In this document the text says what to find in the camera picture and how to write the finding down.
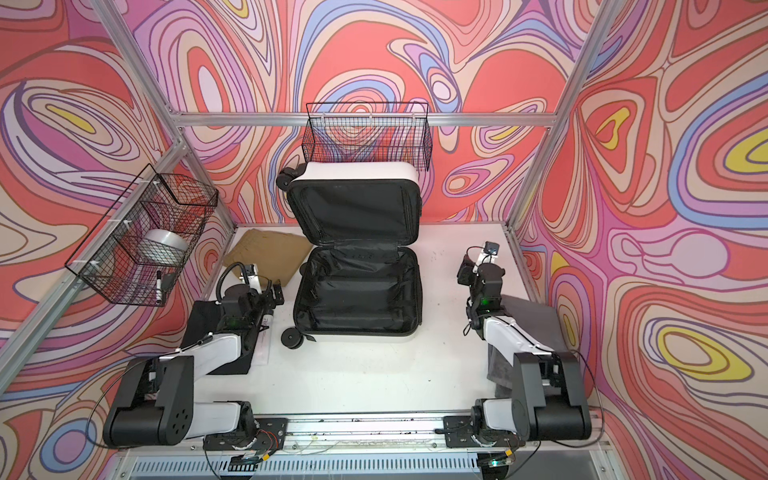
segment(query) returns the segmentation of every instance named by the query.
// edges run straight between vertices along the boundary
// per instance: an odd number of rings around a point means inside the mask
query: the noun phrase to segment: open suitcase
[[[284,169],[277,179],[314,248],[283,343],[306,337],[386,341],[422,322],[419,262],[406,247],[419,236],[419,175],[405,162],[322,164]]]

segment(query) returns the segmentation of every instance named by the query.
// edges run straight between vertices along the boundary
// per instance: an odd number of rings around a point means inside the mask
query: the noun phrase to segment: black mounting bracket
[[[481,429],[479,435],[473,431],[472,417],[445,416],[442,418],[445,432],[445,446],[449,449],[509,447],[518,444],[514,433],[502,430]]]
[[[288,419],[256,419],[256,427],[258,430],[270,432],[275,435],[277,439],[277,448],[272,450],[282,450],[286,440],[286,427],[288,426]],[[235,450],[235,446],[243,448],[250,443],[251,438],[247,438],[245,432],[235,430],[228,433],[217,433],[214,435],[205,435],[203,439],[203,450],[208,452],[229,452]],[[274,439],[272,436],[258,432],[256,435],[256,442],[253,444],[252,450],[266,450],[270,444],[274,445]]]

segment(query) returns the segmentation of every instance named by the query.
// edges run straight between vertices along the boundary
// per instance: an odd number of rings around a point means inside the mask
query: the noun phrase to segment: psychedelic wall
[[[516,224],[633,480],[768,478],[766,40],[765,2],[628,2]]]
[[[71,251],[169,140],[88,2],[0,2],[0,348]],[[184,172],[182,167],[177,171]],[[97,478],[109,409],[88,413],[132,356],[177,346],[227,235],[209,221],[161,309],[83,290],[0,396],[0,478]]]
[[[311,101],[411,101],[432,112],[552,112],[597,4],[360,0],[121,4],[171,107],[301,112]],[[187,137],[241,223],[293,221],[274,184],[298,127],[194,127]],[[433,129],[422,221],[505,220],[543,135]]]
[[[168,146],[92,12],[78,0],[13,5],[0,6],[0,345]]]
[[[275,178],[303,162],[303,127],[188,127],[187,138],[236,223],[294,222]],[[422,222],[506,220],[543,127],[457,127],[453,152],[435,145],[419,172]]]

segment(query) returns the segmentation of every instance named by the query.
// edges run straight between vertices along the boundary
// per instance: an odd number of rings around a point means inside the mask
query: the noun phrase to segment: suitcase wheel
[[[277,184],[277,188],[281,189],[284,192],[288,191],[288,185],[293,181],[293,177],[291,177],[289,174],[279,174],[277,175],[277,179],[275,180],[275,183]]]
[[[280,341],[291,350],[295,350],[304,343],[304,335],[302,335],[297,328],[290,327],[283,331],[283,335],[280,336]]]

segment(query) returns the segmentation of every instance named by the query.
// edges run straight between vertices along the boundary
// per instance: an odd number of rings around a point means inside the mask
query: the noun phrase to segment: wire basket
[[[218,196],[186,175],[155,172],[125,217],[111,220],[118,225],[83,267],[75,272],[72,257],[65,266],[110,303],[163,306]]]
[[[426,102],[316,102],[306,104],[301,148],[306,161],[432,163]]]

